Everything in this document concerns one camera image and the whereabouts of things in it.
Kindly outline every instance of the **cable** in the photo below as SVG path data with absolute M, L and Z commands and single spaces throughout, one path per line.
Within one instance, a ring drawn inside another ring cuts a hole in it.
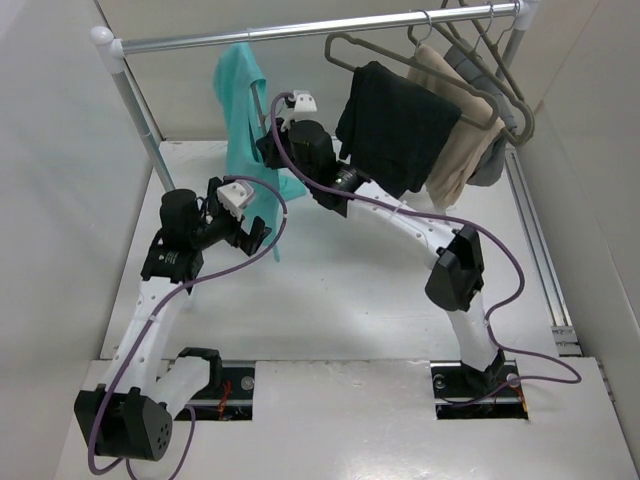
M 520 350 L 520 349 L 516 349 L 516 348 L 506 347 L 506 346 L 502 345 L 496 339 L 496 336 L 495 336 L 495 334 L 493 332 L 493 327 L 491 326 L 491 322 L 489 321 L 490 318 L 491 318 L 491 315 L 496 310 L 498 310 L 499 308 L 502 308 L 505 305 L 508 305 L 511 302 L 513 302 L 514 300 L 516 300 L 522 294 L 522 292 L 524 290 L 524 285 L 525 285 L 525 276 L 524 276 L 524 271 L 522 270 L 522 266 L 518 262 L 518 259 L 513 255 L 513 253 L 511 253 L 509 248 L 502 242 L 502 240 L 500 240 L 498 237 L 496 237 L 489 230 L 487 230 L 486 228 L 484 228 L 481 225 L 478 225 L 475 222 L 472 222 L 470 220 L 466 220 L 466 219 L 463 219 L 463 218 L 451 217 L 451 216 L 448 216 L 448 215 L 439 215 L 437 213 L 416 212 L 414 210 L 406 210 L 406 209 L 403 209 L 403 208 L 396 208 L 393 205 L 389 205 L 388 203 L 385 203 L 385 202 L 383 202 L 381 200 L 376 200 L 374 198 L 369 198 L 369 197 L 365 197 L 365 196 L 362 196 L 362 195 L 358 195 L 357 193 L 342 192 L 340 190 L 336 190 L 336 189 L 333 189 L 333 188 L 330 188 L 330 187 L 325 187 L 324 185 L 319 184 L 318 182 L 316 182 L 315 180 L 307 177 L 304 173 L 302 173 L 300 170 L 298 170 L 298 168 L 294 165 L 294 163 L 291 161 L 291 159 L 287 155 L 287 152 L 285 151 L 284 146 L 282 145 L 282 141 L 280 140 L 280 137 L 278 135 L 278 129 L 276 127 L 276 107 L 278 105 L 278 102 L 280 100 L 284 99 L 284 98 L 291 97 L 291 96 L 292 96 L 292 93 L 283 92 L 283 93 L 280 93 L 280 94 L 276 95 L 276 97 L 273 99 L 273 102 L 271 103 L 271 109 L 270 109 L 271 132 L 273 134 L 273 139 L 275 141 L 276 147 L 278 148 L 278 152 L 280 153 L 280 158 L 282 159 L 284 164 L 287 166 L 287 168 L 289 170 L 291 170 L 291 172 L 299 180 L 304 182 L 307 186 L 313 187 L 313 188 L 315 188 L 317 190 L 320 190 L 321 192 L 330 193 L 330 194 L 333 194 L 333 195 L 338 195 L 340 197 L 348 198 L 350 200 L 359 200 L 361 202 L 370 203 L 370 204 L 376 205 L 376 206 L 378 206 L 380 208 L 385 208 L 387 210 L 397 211 L 398 213 L 400 213 L 402 215 L 406 215 L 408 217 L 428 218 L 428 219 L 433 219 L 433 220 L 449 221 L 449 222 L 459 223 L 459 224 L 462 224 L 462 225 L 467 225 L 467 226 L 470 226 L 470 227 L 476 229 L 477 231 L 479 231 L 483 235 L 485 235 L 500 250 L 502 250 L 502 252 L 504 252 L 504 254 L 507 256 L 507 258 L 509 259 L 509 261 L 511 262 L 511 264 L 515 268 L 516 273 L 518 274 L 518 288 L 516 289 L 516 291 L 512 295 L 510 295 L 509 297 L 507 297 L 504 300 L 502 300 L 502 301 L 496 303 L 495 305 L 491 306 L 487 310 L 487 312 L 485 314 L 485 320 L 487 321 L 487 331 L 489 333 L 489 338 L 494 343 L 494 345 L 496 345 L 498 348 L 501 348 L 505 352 L 510 352 L 510 353 L 514 353 L 514 354 L 518 354 L 518 355 L 528 355 L 528 356 L 531 356 L 531 357 L 542 358 L 544 360 L 548 360 L 550 362 L 554 362 L 554 363 L 566 368 L 567 370 L 569 370 L 575 376 L 574 379 L 567 380 L 567 379 L 563 379 L 563 378 L 548 377 L 548 376 L 543 376 L 543 375 L 523 375 L 523 376 L 514 378 L 512 381 L 514 381 L 514 380 L 544 380 L 544 381 L 548 381 L 548 382 L 569 383 L 569 384 L 576 384 L 576 383 L 580 383 L 582 381 L 582 376 L 580 375 L 580 373 L 575 368 L 573 368 L 571 365 L 569 365 L 566 362 L 563 362 L 562 360 L 559 360 L 559 359 L 557 359 L 555 357 L 552 357 L 551 355 L 545 355 L 544 353 L 531 352 L 531 351 L 528 351 L 528 350 Z M 498 387 L 496 387 L 490 393 L 488 393 L 488 394 L 486 394 L 486 395 L 484 395 L 482 397 L 474 398 L 472 400 L 469 400 L 468 402 L 452 402 L 451 404 L 452 405 L 457 405 L 459 407 L 474 405 L 479 401 L 482 401 L 482 400 L 484 400 L 486 398 L 492 397 L 493 395 L 495 395 L 498 392 L 500 392 L 503 388 L 506 388 L 508 386 L 509 386 L 509 383 L 505 382 L 505 383 L 499 385 Z
M 282 206 L 282 223 L 280 224 L 280 228 L 278 229 L 278 233 L 276 234 L 276 236 L 273 239 L 273 241 L 264 250 L 262 250 L 261 252 L 257 253 L 253 257 L 250 257 L 245 262 L 242 262 L 239 265 L 235 265 L 233 267 L 227 268 L 226 270 L 221 270 L 219 272 L 215 272 L 215 273 L 212 273 L 210 275 L 205 275 L 204 277 L 196 278 L 194 280 L 190 280 L 188 282 L 185 282 L 185 283 L 179 285 L 178 287 L 176 287 L 171 292 L 169 292 L 162 300 L 160 300 L 158 302 L 158 305 L 156 305 L 156 307 L 153 309 L 153 312 L 151 312 L 151 315 L 149 316 L 149 319 L 146 321 L 146 323 L 142 327 L 142 330 L 140 330 L 140 334 L 138 335 L 138 338 L 136 338 L 135 342 L 133 342 L 133 345 L 131 346 L 131 350 L 129 350 L 129 353 L 127 354 L 127 356 L 125 357 L 124 361 L 122 362 L 122 365 L 120 365 L 120 368 L 118 369 L 118 371 L 116 372 L 115 376 L 113 377 L 113 381 L 109 385 L 109 388 L 107 388 L 107 392 L 105 393 L 104 398 L 102 399 L 102 402 L 100 403 L 100 407 L 98 407 L 98 412 L 96 413 L 96 418 L 94 419 L 93 425 L 91 426 L 91 432 L 89 434 L 89 444 L 88 444 L 88 459 L 87 459 L 87 461 L 88 461 L 88 464 L 89 464 L 89 471 L 93 475 L 104 475 L 105 473 L 108 473 L 111 470 L 113 470 L 123 460 L 122 458 L 118 458 L 118 459 L 114 460 L 112 463 L 110 463 L 109 465 L 107 465 L 104 468 L 98 468 L 96 466 L 95 450 L 96 450 L 96 443 L 97 443 L 97 440 L 98 440 L 98 432 L 100 430 L 100 424 L 102 423 L 102 419 L 104 418 L 104 414 L 105 414 L 105 412 L 107 410 L 107 405 L 109 404 L 109 401 L 111 400 L 111 397 L 113 396 L 113 393 L 115 392 L 115 389 L 116 389 L 118 383 L 122 379 L 125 370 L 127 369 L 129 364 L 131 363 L 131 360 L 133 359 L 133 356 L 135 355 L 136 351 L 140 347 L 140 344 L 142 343 L 142 340 L 144 340 L 145 335 L 147 334 L 147 332 L 151 328 L 151 325 L 153 325 L 153 322 L 156 319 L 156 317 L 158 316 L 158 314 L 160 313 L 160 311 L 167 305 L 167 303 L 169 303 L 169 300 L 171 300 L 173 297 L 175 297 L 181 291 L 186 290 L 188 288 L 191 288 L 194 285 L 197 285 L 199 283 L 207 282 L 209 280 L 215 280 L 216 278 L 220 278 L 220 277 L 223 277 L 225 275 L 229 275 L 231 273 L 235 273 L 238 270 L 241 270 L 241 269 L 243 269 L 245 267 L 248 267 L 249 265 L 252 265 L 253 263 L 257 262 L 262 257 L 264 257 L 267 253 L 269 253 L 271 250 L 273 250 L 273 248 L 276 246 L 276 244 L 280 240 L 280 237 L 282 237 L 282 233 L 284 232 L 284 229 L 285 229 L 285 227 L 287 225 L 288 209 L 287 209 L 287 204 L 285 203 L 285 200 L 282 197 L 282 195 L 280 194 L 280 192 L 276 188 L 272 187 L 269 183 L 267 183 L 264 180 L 261 180 L 259 178 L 247 177 L 247 176 L 244 176 L 244 175 L 231 175 L 231 176 L 225 177 L 224 179 L 225 179 L 225 181 L 227 181 L 227 180 L 229 180 L 229 181 L 245 180 L 245 181 L 248 181 L 248 182 L 258 183 L 258 184 L 262 185 L 263 187 L 269 189 L 276 196 L 276 198 L 280 202 L 280 205 Z M 188 449 L 189 446 L 190 446 L 190 443 L 187 443 L 186 449 Z M 175 478 L 175 475 L 177 475 L 177 473 L 178 473 L 178 471 L 176 471 L 174 473 L 174 476 L 172 476 L 171 478 Z
M 227 380 L 223 386 L 224 395 L 220 399 L 220 403 L 218 403 L 218 413 L 219 419 L 222 420 L 222 414 L 224 413 L 224 409 L 227 407 L 227 400 L 229 399 L 229 394 L 231 393 L 231 382 Z
M 182 451 L 182 457 L 180 457 L 178 466 L 176 467 L 176 469 L 171 474 L 168 480 L 174 480 L 175 478 L 178 477 L 178 473 L 180 473 L 180 470 L 182 469 L 182 465 L 184 465 L 184 461 L 187 459 L 189 448 L 191 448 L 191 441 L 193 440 L 193 434 L 196 431 L 196 411 L 190 405 L 187 405 L 185 409 L 189 411 L 189 415 L 191 416 L 191 428 L 189 429 L 189 437 L 187 438 L 187 444 L 185 445 L 184 450 Z M 138 477 L 136 477 L 136 474 L 133 473 L 133 469 L 131 468 L 131 462 L 129 461 L 128 458 L 127 458 L 127 461 L 125 462 L 125 466 L 127 468 L 127 473 L 129 474 L 129 478 L 131 478 L 131 480 L 139 480 Z

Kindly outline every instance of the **black bracket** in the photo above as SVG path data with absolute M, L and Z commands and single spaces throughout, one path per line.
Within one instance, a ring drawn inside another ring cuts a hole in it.
M 484 286 L 484 261 L 480 236 L 475 228 L 464 226 L 447 248 L 438 249 L 440 258 L 425 287 L 429 299 L 449 312 L 468 311 L 476 292 Z
M 73 410 L 87 445 L 104 395 L 104 388 L 98 388 L 93 392 L 81 390 L 76 397 Z M 95 454 L 160 460 L 171 441 L 172 422 L 164 404 L 140 395 L 139 388 L 126 394 L 114 393 L 98 430 Z

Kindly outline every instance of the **hanger hook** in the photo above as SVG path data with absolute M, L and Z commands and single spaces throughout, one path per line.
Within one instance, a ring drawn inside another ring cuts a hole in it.
M 491 25 L 493 25 L 493 2 L 489 0 L 488 2 L 485 3 L 485 5 L 491 6 L 491 9 L 489 10 L 489 14 L 490 14 L 489 25 L 487 26 L 487 29 L 484 31 L 484 35 L 487 35 L 489 33 L 489 30 L 491 30 Z M 482 33 L 478 35 L 478 40 L 476 40 L 476 44 L 473 46 L 473 53 L 476 53 L 476 50 L 478 49 L 478 45 L 480 45 L 480 39 L 482 38 L 482 35 L 483 35 Z
M 513 22 L 511 22 L 511 26 L 508 28 L 505 28 L 502 33 L 500 34 L 500 36 L 498 37 L 498 41 L 496 42 L 496 46 L 500 45 L 500 40 L 502 40 L 502 37 L 504 37 L 504 34 L 507 32 L 510 32 L 511 30 L 513 30 L 513 27 L 516 26 L 516 20 L 518 19 L 518 14 L 520 13 L 520 2 L 514 2 L 516 4 L 516 11 L 513 14 Z
M 433 32 L 433 23 L 431 22 L 431 15 L 429 15 L 429 13 L 426 10 L 414 10 L 414 11 L 424 13 L 424 16 L 427 17 L 427 21 L 429 22 L 429 33 L 427 33 L 426 37 L 416 42 L 416 52 L 417 52 L 418 47 L 422 44 L 422 42 L 424 42 L 431 36 L 431 32 Z

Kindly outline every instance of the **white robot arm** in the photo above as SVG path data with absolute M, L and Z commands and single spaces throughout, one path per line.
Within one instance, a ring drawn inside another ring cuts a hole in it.
M 162 197 L 162 228 L 156 234 L 142 269 L 140 294 L 133 319 L 107 372 L 94 391 L 82 390 L 74 412 L 90 444 L 91 430 L 106 391 L 115 389 L 100 422 L 95 454 L 128 459 L 159 460 L 171 439 L 173 419 L 186 403 L 208 385 L 219 388 L 222 362 L 217 350 L 187 348 L 171 370 L 157 379 L 169 332 L 191 294 L 177 293 L 155 316 L 165 297 L 194 280 L 202 268 L 202 251 L 221 240 L 253 255 L 270 229 L 256 217 L 251 231 L 242 230 L 243 210 L 254 198 L 247 182 L 209 181 L 199 205 L 191 190 L 173 190 Z M 117 378 L 140 333 L 151 326 L 128 367 Z

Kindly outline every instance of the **rack pole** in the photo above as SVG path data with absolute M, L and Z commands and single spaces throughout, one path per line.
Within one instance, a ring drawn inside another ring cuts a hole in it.
M 127 77 L 126 65 L 124 63 L 124 52 L 122 51 L 122 42 L 115 38 L 113 32 L 106 27 L 93 27 L 91 29 L 91 41 L 98 50 L 98 54 L 104 63 L 107 72 L 111 74 L 113 82 L 118 88 L 118 92 L 122 97 L 131 120 L 138 130 L 142 145 L 144 145 L 147 155 L 155 169 L 160 182 L 164 189 L 168 192 L 175 188 L 169 169 L 167 168 L 162 153 L 160 153 L 160 147 L 156 139 L 153 137 L 153 133 L 149 128 L 147 119 L 144 116 L 142 106 L 136 97 L 136 94 L 131 86 L 131 82 Z
M 143 40 L 122 41 L 124 55 L 137 53 L 162 52 L 183 48 L 225 45 L 238 42 L 258 42 L 289 37 L 323 35 L 338 32 L 354 32 L 361 30 L 377 30 L 383 28 L 403 27 L 428 23 L 454 22 L 461 20 L 479 20 L 493 17 L 509 17 L 517 15 L 520 2 L 499 5 L 478 5 L 471 7 L 447 8 L 428 12 L 413 11 L 390 15 L 375 15 L 341 20 L 327 20 L 313 23 L 300 23 L 275 27 L 246 29 L 228 33 L 208 33 L 179 37 L 153 38 Z

